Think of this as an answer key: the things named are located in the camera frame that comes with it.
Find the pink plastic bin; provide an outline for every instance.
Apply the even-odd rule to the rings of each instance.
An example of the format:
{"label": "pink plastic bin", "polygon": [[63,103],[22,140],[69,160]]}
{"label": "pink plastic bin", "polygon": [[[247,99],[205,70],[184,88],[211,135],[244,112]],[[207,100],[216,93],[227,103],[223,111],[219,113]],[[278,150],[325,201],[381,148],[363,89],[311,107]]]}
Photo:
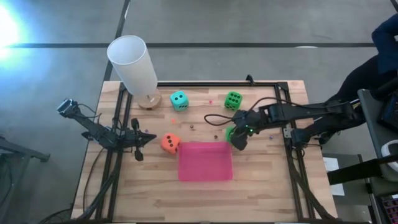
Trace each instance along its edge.
{"label": "pink plastic bin", "polygon": [[231,180],[232,154],[228,142],[182,142],[178,149],[180,181]]}

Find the concrete floor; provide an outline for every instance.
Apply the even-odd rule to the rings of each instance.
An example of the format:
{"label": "concrete floor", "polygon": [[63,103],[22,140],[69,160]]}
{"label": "concrete floor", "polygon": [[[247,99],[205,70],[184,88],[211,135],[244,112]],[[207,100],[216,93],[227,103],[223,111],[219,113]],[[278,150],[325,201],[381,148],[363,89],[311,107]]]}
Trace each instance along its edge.
{"label": "concrete floor", "polygon": [[[124,0],[0,0],[18,43],[109,43]],[[396,11],[389,0],[132,0],[123,35],[147,42],[367,43]],[[2,37],[12,34],[0,33]],[[374,48],[150,49],[159,80],[304,80],[310,102],[325,101]],[[106,48],[0,49],[0,133],[51,153],[32,160],[7,223],[37,223],[73,203],[87,141],[55,111],[65,98],[96,108]],[[113,72],[111,80],[117,80]],[[342,132],[325,152],[374,157],[366,126]],[[337,205],[345,220],[368,220],[363,207]]]}

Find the cylindrical lamp shade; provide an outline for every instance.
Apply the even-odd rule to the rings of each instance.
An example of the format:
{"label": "cylindrical lamp shade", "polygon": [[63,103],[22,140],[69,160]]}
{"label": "cylindrical lamp shade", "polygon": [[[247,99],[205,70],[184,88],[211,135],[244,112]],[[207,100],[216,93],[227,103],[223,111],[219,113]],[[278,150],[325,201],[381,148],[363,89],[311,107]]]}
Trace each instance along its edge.
{"label": "cylindrical lamp shade", "polygon": [[156,73],[141,38],[135,35],[119,37],[109,45],[107,54],[129,93],[143,96],[156,92]]}

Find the lamp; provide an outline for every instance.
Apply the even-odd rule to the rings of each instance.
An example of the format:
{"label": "lamp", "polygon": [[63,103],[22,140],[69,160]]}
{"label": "lamp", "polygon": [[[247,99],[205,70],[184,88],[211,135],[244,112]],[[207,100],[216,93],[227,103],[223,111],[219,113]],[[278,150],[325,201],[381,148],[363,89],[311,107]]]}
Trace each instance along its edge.
{"label": "lamp", "polygon": [[107,50],[109,61],[129,93],[141,108],[150,110],[160,105],[162,96],[145,42],[135,35],[112,41]]}

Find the wooden tabletop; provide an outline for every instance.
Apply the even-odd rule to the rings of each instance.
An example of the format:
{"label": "wooden tabletop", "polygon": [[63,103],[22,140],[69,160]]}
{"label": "wooden tabletop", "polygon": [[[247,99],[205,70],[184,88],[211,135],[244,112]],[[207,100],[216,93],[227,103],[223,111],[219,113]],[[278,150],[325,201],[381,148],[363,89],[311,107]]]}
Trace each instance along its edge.
{"label": "wooden tabletop", "polygon": [[[308,103],[303,81],[287,81],[293,102]],[[116,106],[119,82],[104,82],[98,104],[102,113],[100,123],[111,125]],[[160,148],[166,132],[174,133],[182,141],[225,141],[225,128],[210,126],[203,120],[208,113],[232,116],[224,108],[229,91],[243,95],[241,109],[247,110],[256,100],[275,96],[271,87],[162,87],[163,101],[154,111],[142,110],[133,102],[131,118],[137,118],[141,130],[156,134],[142,150],[144,161],[137,162],[133,154],[123,157],[118,196],[114,211],[115,222],[276,222],[297,221],[283,135],[280,128],[262,131],[249,138],[243,151],[233,149],[233,180],[226,182],[178,181],[178,158]],[[186,111],[174,111],[170,95],[183,90],[190,105]],[[258,106],[275,103],[264,100]],[[312,119],[297,121],[300,128]],[[72,217],[82,213],[83,189],[90,167],[101,146],[90,142],[85,157]],[[86,206],[94,199],[101,184],[105,152],[100,155],[88,186]],[[309,146],[305,150],[305,166],[312,192],[330,214],[336,217],[321,150]],[[304,199],[301,194],[303,209]],[[105,214],[108,211],[105,201]]]}

